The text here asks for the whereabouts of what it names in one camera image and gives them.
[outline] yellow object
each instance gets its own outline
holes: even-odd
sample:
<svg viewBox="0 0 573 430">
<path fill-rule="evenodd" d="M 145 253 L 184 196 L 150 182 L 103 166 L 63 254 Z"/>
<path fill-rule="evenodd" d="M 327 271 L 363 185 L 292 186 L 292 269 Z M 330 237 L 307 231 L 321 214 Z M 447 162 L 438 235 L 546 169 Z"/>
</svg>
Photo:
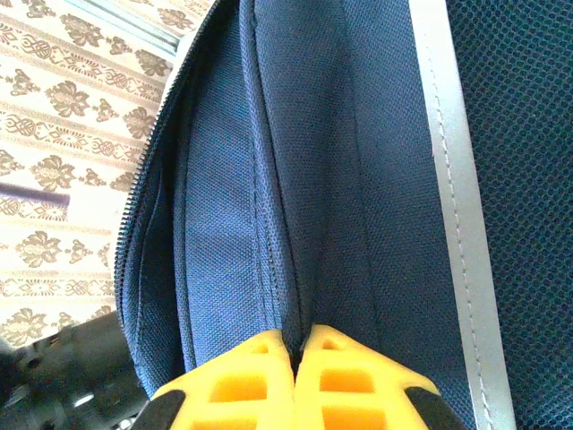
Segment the yellow object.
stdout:
<svg viewBox="0 0 573 430">
<path fill-rule="evenodd" d="M 405 394 L 427 378 L 325 325 L 312 328 L 296 384 L 280 331 L 265 331 L 164 385 L 185 393 L 170 430 L 425 430 Z"/>
</svg>

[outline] damask pattern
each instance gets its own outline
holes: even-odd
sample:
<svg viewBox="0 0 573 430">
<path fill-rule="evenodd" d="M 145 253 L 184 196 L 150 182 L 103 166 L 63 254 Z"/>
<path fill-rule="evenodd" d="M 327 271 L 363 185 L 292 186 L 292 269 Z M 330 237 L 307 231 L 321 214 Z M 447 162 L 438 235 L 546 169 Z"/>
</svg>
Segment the damask pattern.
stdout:
<svg viewBox="0 0 573 430">
<path fill-rule="evenodd" d="M 118 1 L 177 36 L 210 3 Z M 64 0 L 0 0 L 0 183 L 70 199 L 0 194 L 0 336 L 14 347 L 114 309 L 115 234 L 172 69 L 86 20 Z"/>
</svg>

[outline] zipper teeth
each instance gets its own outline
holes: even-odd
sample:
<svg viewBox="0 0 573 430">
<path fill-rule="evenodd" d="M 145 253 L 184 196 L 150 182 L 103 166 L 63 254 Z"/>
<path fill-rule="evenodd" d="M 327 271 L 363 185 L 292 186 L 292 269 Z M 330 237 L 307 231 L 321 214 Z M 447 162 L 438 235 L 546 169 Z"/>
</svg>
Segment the zipper teeth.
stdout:
<svg viewBox="0 0 573 430">
<path fill-rule="evenodd" d="M 156 127 L 158 123 L 161 121 L 165 123 L 165 119 L 162 116 L 165 114 L 164 107 L 166 106 L 167 102 L 170 101 L 172 98 L 173 90 L 176 85 L 180 83 L 180 78 L 191 62 L 192 52 L 195 50 L 197 46 L 197 40 L 201 36 L 201 34 L 205 31 L 205 27 L 207 22 L 210 20 L 211 16 L 217 9 L 217 6 L 221 3 L 221 0 L 215 0 L 213 5 L 210 7 L 209 11 L 205 15 L 203 22 L 200 28 L 195 33 L 193 38 L 193 42 L 185 55 L 185 59 L 181 63 L 181 67 L 177 71 L 177 75 L 175 76 L 173 83 L 167 90 L 166 96 L 163 98 L 163 101 L 159 105 L 158 114 L 155 117 L 155 121 L 153 122 L 153 126 L 150 130 L 150 136 L 147 138 L 145 145 L 143 147 L 143 152 L 140 156 L 138 161 L 137 168 L 133 173 L 133 181 L 130 185 L 130 191 L 127 195 L 127 200 L 125 202 L 125 209 L 122 215 L 122 219 L 119 226 L 119 231 L 117 235 L 117 243 L 115 247 L 115 285 L 119 288 L 115 289 L 115 303 L 117 308 L 117 314 L 119 316 L 120 324 L 122 328 L 124 327 L 124 310 L 122 307 L 123 301 L 123 285 L 125 280 L 125 265 L 127 264 L 127 252 L 126 247 L 129 245 L 133 235 L 133 215 L 137 210 L 137 205 L 140 200 L 141 196 L 141 189 L 142 184 L 145 182 L 149 171 L 149 159 L 152 152 L 155 150 L 152 147 L 153 140 L 157 137 L 155 135 Z"/>
</svg>

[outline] blue fabric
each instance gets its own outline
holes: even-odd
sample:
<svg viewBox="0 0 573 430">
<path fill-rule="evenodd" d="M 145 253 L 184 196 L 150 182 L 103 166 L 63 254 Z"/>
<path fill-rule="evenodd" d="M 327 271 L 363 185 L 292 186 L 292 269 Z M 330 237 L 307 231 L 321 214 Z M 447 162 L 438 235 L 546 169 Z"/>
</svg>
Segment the blue fabric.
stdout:
<svg viewBox="0 0 573 430">
<path fill-rule="evenodd" d="M 130 259 L 152 260 L 144 240 L 173 254 L 118 286 L 147 391 L 181 372 L 166 352 L 190 370 L 281 328 L 295 357 L 326 323 L 431 377 L 472 427 L 407 1 L 224 4 L 159 119 L 134 215 L 163 236 L 133 235 Z M 141 312 L 144 289 L 169 299 Z M 138 321 L 153 330 L 134 337 Z"/>
<path fill-rule="evenodd" d="M 448 8 L 517 428 L 573 429 L 573 6 Z"/>
</svg>

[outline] mesh panel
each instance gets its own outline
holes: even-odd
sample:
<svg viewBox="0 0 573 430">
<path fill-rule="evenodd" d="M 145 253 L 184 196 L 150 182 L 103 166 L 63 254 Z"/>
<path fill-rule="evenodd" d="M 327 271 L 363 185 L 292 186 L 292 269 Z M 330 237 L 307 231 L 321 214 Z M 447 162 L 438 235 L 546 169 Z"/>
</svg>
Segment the mesh panel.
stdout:
<svg viewBox="0 0 573 430">
<path fill-rule="evenodd" d="M 448 0 L 518 428 L 573 428 L 573 8 Z"/>
</svg>

